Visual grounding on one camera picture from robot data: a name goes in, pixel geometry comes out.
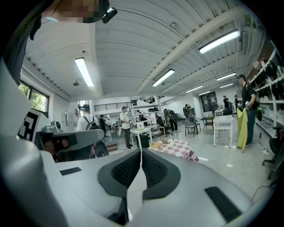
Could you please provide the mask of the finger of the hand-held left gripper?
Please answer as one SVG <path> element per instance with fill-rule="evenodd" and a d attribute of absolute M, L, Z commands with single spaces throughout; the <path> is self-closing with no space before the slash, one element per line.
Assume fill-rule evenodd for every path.
<path fill-rule="evenodd" d="M 92 129 L 64 133 L 63 136 L 68 138 L 69 145 L 91 145 L 101 141 L 104 138 L 104 132 L 101 129 Z"/>

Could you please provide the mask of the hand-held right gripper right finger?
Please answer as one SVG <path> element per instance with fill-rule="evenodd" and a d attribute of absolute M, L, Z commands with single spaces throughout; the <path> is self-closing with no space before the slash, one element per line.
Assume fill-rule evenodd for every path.
<path fill-rule="evenodd" d="M 130 227 L 247 227 L 261 213 L 266 199 L 253 203 L 235 184 L 211 168 L 162 152 L 143 154 L 147 175 L 167 176 L 147 188 Z"/>

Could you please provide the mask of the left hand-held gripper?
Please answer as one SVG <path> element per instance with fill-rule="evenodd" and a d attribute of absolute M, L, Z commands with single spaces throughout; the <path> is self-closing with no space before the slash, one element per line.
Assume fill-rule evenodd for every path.
<path fill-rule="evenodd" d="M 20 135 L 35 142 L 36 133 L 51 129 L 51 121 L 41 112 L 31 109 L 31 102 L 24 97 L 3 60 L 0 61 L 0 160 L 16 152 L 8 139 Z"/>

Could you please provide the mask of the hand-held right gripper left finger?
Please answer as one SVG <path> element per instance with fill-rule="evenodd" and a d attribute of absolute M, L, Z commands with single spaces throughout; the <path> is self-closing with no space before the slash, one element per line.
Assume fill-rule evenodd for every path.
<path fill-rule="evenodd" d="M 127 186 L 112 175 L 118 167 L 135 178 L 140 159 L 140 152 L 131 152 L 56 163 L 31 142 L 1 137 L 0 177 L 11 197 L 13 226 L 141 226 L 139 214 L 129 219 Z"/>

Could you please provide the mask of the person's left hand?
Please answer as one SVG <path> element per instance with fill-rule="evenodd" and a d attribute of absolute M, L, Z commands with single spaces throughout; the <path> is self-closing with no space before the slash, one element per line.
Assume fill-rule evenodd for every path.
<path fill-rule="evenodd" d="M 44 151 L 49 152 L 52 156 L 55 156 L 60 150 L 69 149 L 69 147 L 69 140 L 67 139 L 51 139 L 43 142 Z"/>

